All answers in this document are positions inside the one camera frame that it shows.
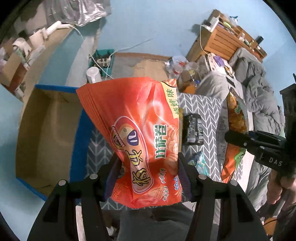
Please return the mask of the person's right hand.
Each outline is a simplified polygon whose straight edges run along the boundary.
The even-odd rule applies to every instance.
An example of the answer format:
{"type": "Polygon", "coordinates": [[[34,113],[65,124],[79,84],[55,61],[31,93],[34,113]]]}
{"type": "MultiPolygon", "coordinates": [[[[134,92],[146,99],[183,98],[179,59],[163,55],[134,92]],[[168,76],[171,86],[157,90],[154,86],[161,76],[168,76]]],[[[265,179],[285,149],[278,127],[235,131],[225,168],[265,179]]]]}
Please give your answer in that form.
{"type": "Polygon", "coordinates": [[[289,196],[283,206],[283,210],[288,210],[291,206],[295,205],[295,178],[282,177],[280,183],[276,181],[277,172],[272,170],[269,174],[267,184],[267,203],[275,204],[280,200],[281,194],[284,189],[289,190],[289,196]]]}

